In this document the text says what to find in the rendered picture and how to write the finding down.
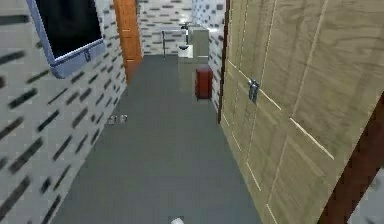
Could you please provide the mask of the red bin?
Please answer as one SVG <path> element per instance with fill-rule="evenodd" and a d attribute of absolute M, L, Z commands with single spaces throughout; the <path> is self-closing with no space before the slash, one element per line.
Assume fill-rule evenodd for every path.
<path fill-rule="evenodd" d="M 210 99 L 212 96 L 212 69 L 208 66 L 200 66 L 196 69 L 195 96 L 197 99 Z"/>

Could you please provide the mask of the pale grey sink cabinet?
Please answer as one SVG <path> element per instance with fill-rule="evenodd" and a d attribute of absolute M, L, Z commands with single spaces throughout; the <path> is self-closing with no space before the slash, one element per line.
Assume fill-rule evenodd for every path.
<path fill-rule="evenodd" d="M 189 27 L 188 41 L 178 45 L 178 76 L 182 93 L 191 93 L 195 70 L 208 64 L 209 31 L 204 27 Z"/>

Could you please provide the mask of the orange wooden door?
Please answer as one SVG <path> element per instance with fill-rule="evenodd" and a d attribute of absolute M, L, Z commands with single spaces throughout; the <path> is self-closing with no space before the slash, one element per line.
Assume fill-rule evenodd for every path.
<path fill-rule="evenodd" d="M 122 49 L 126 83 L 131 78 L 142 61 L 139 26 L 137 22 L 136 0 L 113 0 L 117 28 Z"/>

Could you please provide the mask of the pale wooden room door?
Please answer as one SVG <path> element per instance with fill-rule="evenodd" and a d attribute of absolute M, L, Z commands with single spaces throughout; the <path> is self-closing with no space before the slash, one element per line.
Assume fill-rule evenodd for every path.
<path fill-rule="evenodd" d="M 317 224 L 384 91 L 384 0 L 230 0 L 226 50 L 222 128 L 261 224 Z"/>

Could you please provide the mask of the blue framed dark window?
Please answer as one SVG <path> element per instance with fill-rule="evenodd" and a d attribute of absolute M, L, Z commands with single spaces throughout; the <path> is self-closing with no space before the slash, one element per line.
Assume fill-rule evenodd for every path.
<path fill-rule="evenodd" d="M 38 37 L 58 79 L 105 52 L 96 0 L 26 0 Z"/>

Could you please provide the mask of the small silver wall fittings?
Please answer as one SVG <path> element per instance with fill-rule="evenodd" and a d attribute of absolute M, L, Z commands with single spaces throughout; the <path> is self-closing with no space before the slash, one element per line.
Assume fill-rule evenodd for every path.
<path fill-rule="evenodd" d="M 124 114 L 122 114 L 122 115 L 111 115 L 108 118 L 108 124 L 109 125 L 115 125 L 117 123 L 126 123 L 127 119 L 128 119 L 128 116 L 124 115 Z"/>

